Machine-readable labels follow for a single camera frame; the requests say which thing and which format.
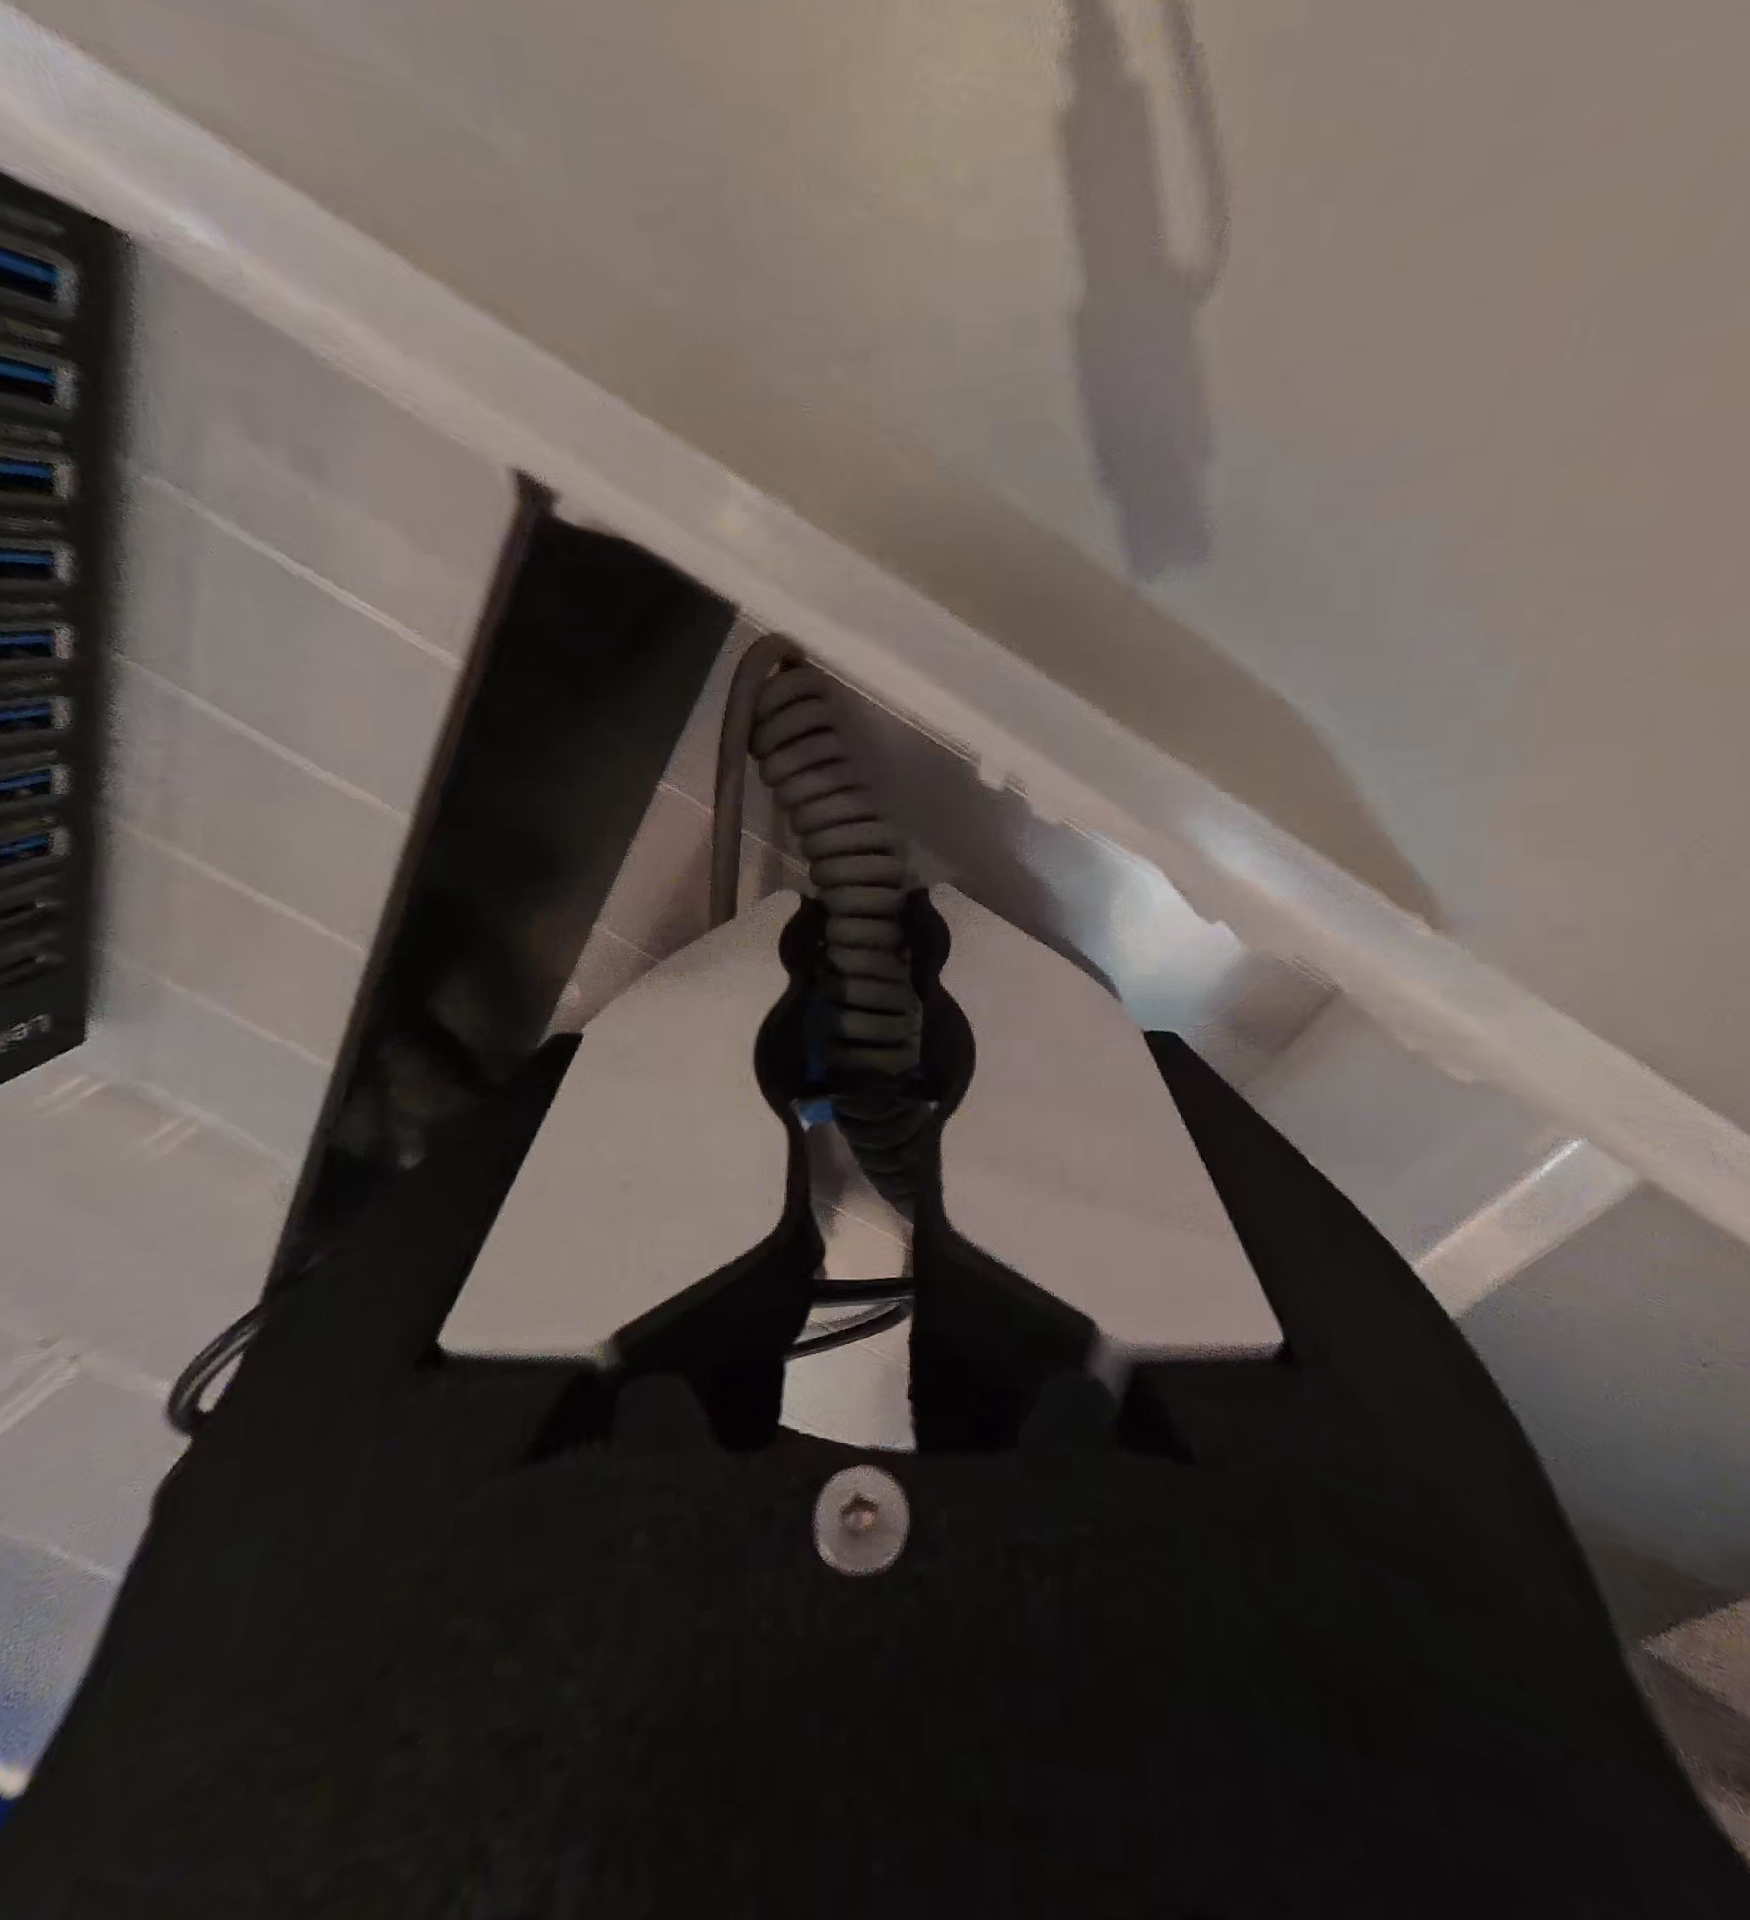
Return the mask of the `clear plastic bin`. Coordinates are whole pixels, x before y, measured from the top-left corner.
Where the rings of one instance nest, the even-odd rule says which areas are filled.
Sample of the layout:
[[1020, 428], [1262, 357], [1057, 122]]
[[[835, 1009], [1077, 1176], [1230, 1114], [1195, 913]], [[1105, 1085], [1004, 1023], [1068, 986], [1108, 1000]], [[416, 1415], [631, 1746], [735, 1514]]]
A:
[[[0, 1798], [92, 1656], [179, 1453], [158, 1392], [261, 1287], [425, 767], [473, 645], [502, 472], [148, 260], [102, 742], [95, 1032], [0, 1087]], [[1241, 894], [850, 684], [930, 870], [1175, 1026], [1379, 1220], [1472, 1331], [1589, 1280], [1750, 1420], [1750, 1248], [1342, 1002]]]

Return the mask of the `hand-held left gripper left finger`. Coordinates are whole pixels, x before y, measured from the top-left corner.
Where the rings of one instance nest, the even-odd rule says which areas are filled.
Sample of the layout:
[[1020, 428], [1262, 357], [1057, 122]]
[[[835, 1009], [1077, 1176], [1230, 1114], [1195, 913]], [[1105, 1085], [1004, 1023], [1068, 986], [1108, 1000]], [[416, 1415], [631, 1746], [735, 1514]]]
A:
[[444, 1356], [682, 1380], [728, 1447], [771, 1439], [821, 1273], [793, 1114], [809, 933], [809, 899], [771, 894], [582, 1028]]

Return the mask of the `black multi-port usb hub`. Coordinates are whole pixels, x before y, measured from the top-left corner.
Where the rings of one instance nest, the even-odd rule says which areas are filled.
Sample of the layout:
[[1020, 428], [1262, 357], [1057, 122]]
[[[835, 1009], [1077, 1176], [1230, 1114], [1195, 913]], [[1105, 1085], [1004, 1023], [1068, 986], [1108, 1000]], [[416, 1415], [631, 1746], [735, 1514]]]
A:
[[0, 174], [0, 1085], [91, 1026], [122, 277], [112, 228]]

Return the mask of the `black bin divider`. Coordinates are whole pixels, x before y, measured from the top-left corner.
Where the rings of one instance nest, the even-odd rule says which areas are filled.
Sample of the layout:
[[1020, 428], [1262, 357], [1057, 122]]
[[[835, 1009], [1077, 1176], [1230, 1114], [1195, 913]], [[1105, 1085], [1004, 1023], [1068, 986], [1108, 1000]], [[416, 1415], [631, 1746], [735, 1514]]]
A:
[[735, 618], [514, 476], [264, 1296], [538, 1050]]

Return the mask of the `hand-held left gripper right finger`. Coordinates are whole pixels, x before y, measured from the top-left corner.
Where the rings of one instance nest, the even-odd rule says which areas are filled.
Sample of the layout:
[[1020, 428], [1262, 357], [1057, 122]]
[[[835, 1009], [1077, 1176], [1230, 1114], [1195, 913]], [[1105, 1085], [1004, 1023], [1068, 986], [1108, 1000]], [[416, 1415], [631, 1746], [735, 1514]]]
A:
[[909, 1408], [921, 1451], [1010, 1443], [1044, 1388], [1283, 1350], [1143, 1028], [954, 886], [915, 902], [922, 1068]]

